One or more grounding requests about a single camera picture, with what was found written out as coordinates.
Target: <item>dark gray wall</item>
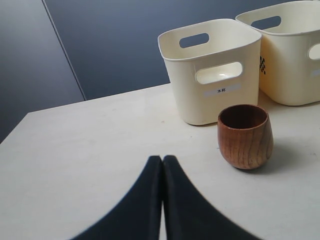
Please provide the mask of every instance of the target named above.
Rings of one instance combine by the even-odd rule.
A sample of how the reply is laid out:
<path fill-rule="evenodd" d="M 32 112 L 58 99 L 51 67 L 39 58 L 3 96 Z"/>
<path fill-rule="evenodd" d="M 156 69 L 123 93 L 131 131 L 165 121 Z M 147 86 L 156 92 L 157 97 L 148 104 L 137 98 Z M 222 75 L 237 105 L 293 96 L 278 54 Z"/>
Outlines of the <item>dark gray wall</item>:
<path fill-rule="evenodd" d="M 0 1 L 0 143 L 27 113 L 83 100 L 42 1 Z"/>
<path fill-rule="evenodd" d="M 88 99 L 169 82 L 159 34 L 288 0 L 45 0 Z"/>

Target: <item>checkered pattern label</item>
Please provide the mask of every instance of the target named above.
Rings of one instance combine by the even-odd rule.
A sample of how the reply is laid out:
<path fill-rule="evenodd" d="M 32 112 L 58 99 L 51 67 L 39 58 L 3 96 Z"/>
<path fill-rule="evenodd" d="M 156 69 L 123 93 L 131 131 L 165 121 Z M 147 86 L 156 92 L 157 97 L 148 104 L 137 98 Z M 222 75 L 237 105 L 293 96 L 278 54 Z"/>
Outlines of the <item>checkered pattern label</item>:
<path fill-rule="evenodd" d="M 260 70 L 266 75 L 266 60 L 262 56 L 260 56 Z"/>

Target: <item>table surface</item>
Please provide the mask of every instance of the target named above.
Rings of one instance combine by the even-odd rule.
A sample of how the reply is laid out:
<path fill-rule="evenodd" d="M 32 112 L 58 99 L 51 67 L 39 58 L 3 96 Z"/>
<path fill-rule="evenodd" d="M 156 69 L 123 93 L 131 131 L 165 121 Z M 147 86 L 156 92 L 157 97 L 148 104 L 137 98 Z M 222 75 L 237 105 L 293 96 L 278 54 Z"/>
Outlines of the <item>table surface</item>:
<path fill-rule="evenodd" d="M 169 84 L 27 114 L 0 144 L 1 239 L 75 236 L 119 202 L 151 155 L 176 155 L 203 196 L 255 235 L 318 239 L 320 103 L 283 106 L 261 93 L 259 105 L 274 150 L 250 173 L 223 160 L 216 124 L 180 119 Z"/>

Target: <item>cream plastic bin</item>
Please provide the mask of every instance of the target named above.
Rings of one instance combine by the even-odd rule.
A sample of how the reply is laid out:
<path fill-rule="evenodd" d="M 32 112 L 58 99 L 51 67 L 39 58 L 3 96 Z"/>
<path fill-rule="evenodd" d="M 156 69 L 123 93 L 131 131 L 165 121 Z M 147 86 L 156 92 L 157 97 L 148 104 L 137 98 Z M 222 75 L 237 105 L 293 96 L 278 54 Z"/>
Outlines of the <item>cream plastic bin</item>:
<path fill-rule="evenodd" d="M 262 33 L 260 89 L 283 105 L 320 101 L 320 3 L 286 2 L 235 19 L 251 26 L 275 17 L 280 19 L 278 26 L 252 27 Z"/>
<path fill-rule="evenodd" d="M 181 47 L 181 41 L 203 34 L 206 43 Z M 197 23 L 158 37 L 175 102 L 186 123 L 215 123 L 226 107 L 258 104 L 261 37 L 233 19 Z"/>

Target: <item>wood grain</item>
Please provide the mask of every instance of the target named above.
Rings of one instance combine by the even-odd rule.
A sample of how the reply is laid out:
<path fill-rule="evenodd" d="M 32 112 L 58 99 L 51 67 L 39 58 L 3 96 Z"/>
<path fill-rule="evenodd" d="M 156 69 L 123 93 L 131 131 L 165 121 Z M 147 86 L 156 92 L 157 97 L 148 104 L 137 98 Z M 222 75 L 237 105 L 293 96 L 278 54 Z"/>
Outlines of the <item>wood grain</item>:
<path fill-rule="evenodd" d="M 223 158 L 235 168 L 262 166 L 274 146 L 268 113 L 249 104 L 224 109 L 218 117 L 218 144 Z"/>

